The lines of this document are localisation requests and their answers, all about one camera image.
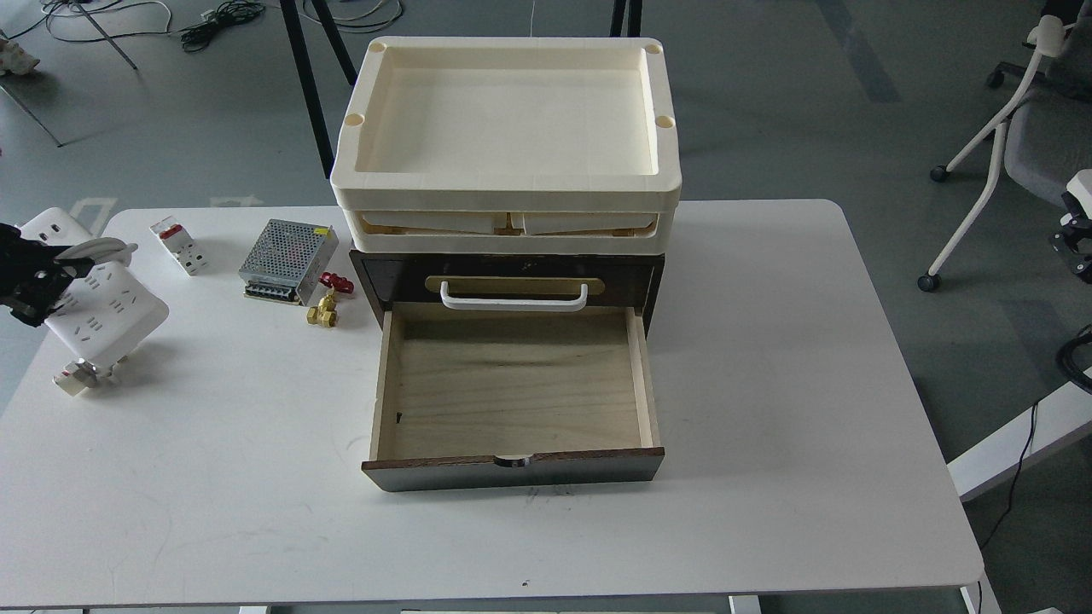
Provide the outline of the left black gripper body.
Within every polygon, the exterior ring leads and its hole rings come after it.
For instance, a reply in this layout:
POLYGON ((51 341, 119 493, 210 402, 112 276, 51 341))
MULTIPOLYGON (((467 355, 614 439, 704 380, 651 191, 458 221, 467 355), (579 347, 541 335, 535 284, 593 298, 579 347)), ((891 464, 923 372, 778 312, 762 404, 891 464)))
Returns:
POLYGON ((93 260, 62 259, 64 251, 23 240, 15 226, 1 225, 1 303, 20 322, 41 326, 71 282, 90 273, 93 260))

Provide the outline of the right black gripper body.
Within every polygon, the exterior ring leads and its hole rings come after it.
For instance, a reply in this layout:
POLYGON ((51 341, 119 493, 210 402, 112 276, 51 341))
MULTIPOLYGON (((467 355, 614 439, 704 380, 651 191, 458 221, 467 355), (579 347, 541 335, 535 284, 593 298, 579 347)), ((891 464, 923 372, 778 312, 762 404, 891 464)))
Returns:
POLYGON ((1069 221, 1061 223, 1060 231, 1053 234, 1049 243, 1054 251, 1061 257, 1069 271, 1082 282, 1089 284, 1091 283, 1091 255, 1089 252, 1081 252, 1079 244, 1081 240, 1089 240, 1091 238, 1091 221, 1076 194, 1065 191, 1061 198, 1067 209, 1069 221))

